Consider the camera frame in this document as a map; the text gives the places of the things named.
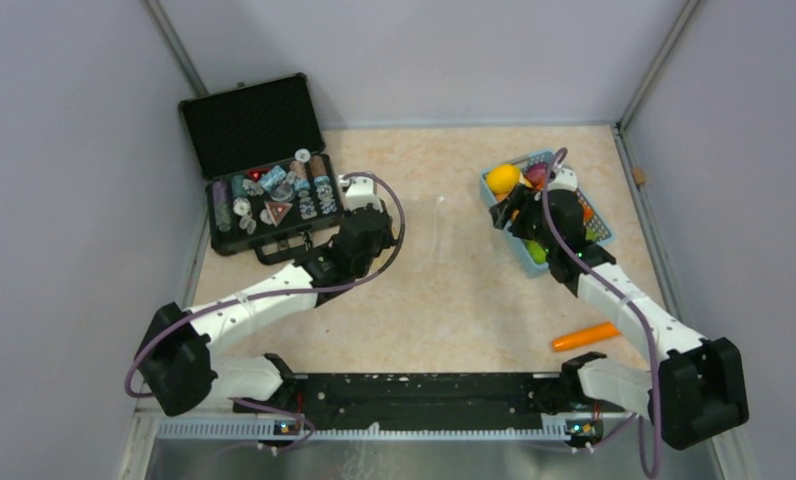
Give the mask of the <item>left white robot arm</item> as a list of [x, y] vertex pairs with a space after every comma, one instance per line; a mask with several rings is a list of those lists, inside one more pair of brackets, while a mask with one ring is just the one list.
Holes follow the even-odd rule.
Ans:
[[397, 259], [406, 234], [398, 196], [371, 172], [343, 178], [347, 208], [327, 243], [220, 300], [189, 309], [169, 303], [155, 312], [125, 376], [128, 396], [155, 399], [167, 416], [217, 400], [250, 399], [276, 414], [291, 407], [295, 388], [280, 361], [224, 353], [281, 319], [374, 280]]

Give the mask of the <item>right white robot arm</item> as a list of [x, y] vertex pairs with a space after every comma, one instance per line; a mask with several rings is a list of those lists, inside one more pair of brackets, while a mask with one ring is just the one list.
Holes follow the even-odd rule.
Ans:
[[648, 362], [637, 369], [589, 353], [566, 363], [560, 397], [568, 409], [586, 412], [599, 400], [610, 402], [648, 419], [676, 450], [748, 421], [739, 348], [727, 338], [706, 338], [639, 288], [587, 237], [576, 192], [518, 183], [488, 211], [495, 228], [538, 243], [552, 278], [602, 313]]

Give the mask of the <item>blue perforated plastic basket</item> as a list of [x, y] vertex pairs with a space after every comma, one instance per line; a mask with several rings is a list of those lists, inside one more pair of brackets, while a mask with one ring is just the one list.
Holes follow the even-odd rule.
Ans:
[[[553, 155], [554, 151], [552, 149], [538, 150], [512, 159], [510, 163], [524, 170], [537, 163], [550, 163]], [[487, 208], [498, 203], [495, 194], [489, 189], [486, 182], [487, 174], [492, 170], [492, 167], [483, 170], [479, 177], [479, 197]], [[587, 237], [601, 246], [612, 243], [615, 240], [615, 233], [606, 217], [598, 211], [582, 189], [578, 188], [576, 194], [579, 202], [584, 206], [584, 211], [587, 213], [587, 219], [584, 221]], [[528, 278], [540, 276], [548, 271], [548, 264], [545, 261], [540, 262], [539, 255], [534, 256], [534, 253], [538, 251], [537, 247], [529, 247], [524, 240], [517, 239], [509, 231], [504, 231], [503, 235], [507, 245]]]

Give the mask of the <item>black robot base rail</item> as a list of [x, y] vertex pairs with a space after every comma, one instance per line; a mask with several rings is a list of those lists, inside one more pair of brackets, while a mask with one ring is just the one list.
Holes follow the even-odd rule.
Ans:
[[617, 414], [573, 400], [555, 373], [310, 373], [284, 381], [267, 406], [299, 414], [320, 432], [539, 429], [556, 415]]

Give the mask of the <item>clear dotted zip bag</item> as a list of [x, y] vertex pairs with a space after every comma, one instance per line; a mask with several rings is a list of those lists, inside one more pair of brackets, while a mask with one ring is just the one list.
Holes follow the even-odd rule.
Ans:
[[381, 279], [423, 276], [431, 273], [438, 263], [445, 196], [402, 198], [401, 202], [405, 214], [404, 241], [397, 258]]

